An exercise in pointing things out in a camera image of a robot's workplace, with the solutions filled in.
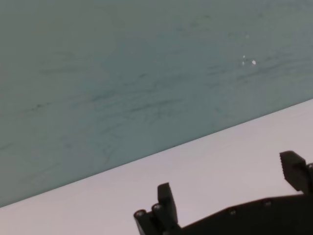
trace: screw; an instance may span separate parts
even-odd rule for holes
[[[236,215],[236,213],[237,213],[237,212],[236,212],[235,209],[231,209],[231,210],[229,211],[229,214],[230,214],[230,215]]]
[[[155,204],[154,206],[153,206],[153,210],[160,210],[161,209],[161,205],[160,204]]]
[[[136,213],[135,213],[135,216],[136,217],[141,217],[141,216],[143,216],[144,215],[144,211],[137,211]]]
[[[264,206],[266,206],[266,207],[270,207],[271,205],[272,205],[271,201],[265,201],[264,202]]]

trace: teal surface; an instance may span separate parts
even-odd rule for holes
[[[0,1],[0,206],[311,99],[312,12]]]

